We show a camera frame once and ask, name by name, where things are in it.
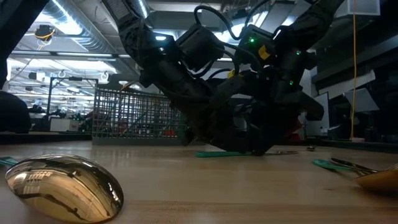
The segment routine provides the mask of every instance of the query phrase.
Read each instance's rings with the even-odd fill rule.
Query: yellow label
[[[259,55],[260,57],[265,60],[269,57],[269,53],[267,53],[267,48],[265,45],[263,45],[260,49],[259,49]]]
[[[228,73],[228,78],[231,78],[232,76],[234,76],[235,70],[232,70]]]

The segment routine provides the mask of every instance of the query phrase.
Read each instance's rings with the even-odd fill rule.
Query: wooden table
[[[110,223],[398,223],[398,198],[365,192],[352,174],[311,163],[333,156],[383,169],[398,162],[398,155],[276,146],[271,150],[300,154],[196,158],[195,151],[215,148],[101,147],[91,142],[0,147],[0,156],[70,153],[107,168],[125,194],[123,211]],[[25,207],[5,181],[0,194],[0,223],[58,223]]]

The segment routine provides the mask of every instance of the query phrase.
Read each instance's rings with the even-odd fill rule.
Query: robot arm
[[[235,37],[241,39],[238,47],[219,41],[198,19],[174,41],[172,36],[152,32],[128,1],[103,2],[118,25],[126,52],[143,68],[141,84],[157,86],[171,106],[186,116],[190,127],[187,144],[197,138],[226,151],[261,155],[296,125],[301,111],[322,118],[322,106],[301,92],[299,81],[304,69],[315,66],[307,50],[325,35],[343,1],[319,0],[291,26],[281,26],[274,34],[252,25],[245,27],[241,36]],[[199,8],[214,11],[207,6]],[[157,41],[160,35],[166,39]],[[225,47],[234,48],[235,55]],[[231,78],[203,80],[190,72],[204,67],[208,71],[224,54],[235,64]],[[252,70],[240,73],[242,63],[251,64]],[[237,93],[251,95],[250,104],[229,105]],[[237,128],[236,118],[243,118],[246,128]]]

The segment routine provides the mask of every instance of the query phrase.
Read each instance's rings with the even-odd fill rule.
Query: spoon
[[[119,182],[105,168],[80,156],[51,154],[17,162],[0,158],[11,166],[6,182],[26,205],[68,223],[98,223],[114,218],[124,196]]]
[[[398,192],[398,164],[386,170],[372,170],[352,162],[331,158],[331,161],[341,166],[357,170],[359,175],[354,181],[366,190],[378,192]]]

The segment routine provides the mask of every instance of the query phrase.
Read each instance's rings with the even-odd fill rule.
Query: metal wire rack
[[[187,128],[181,112],[163,95],[127,89],[120,77],[96,86],[93,144],[180,145]]]

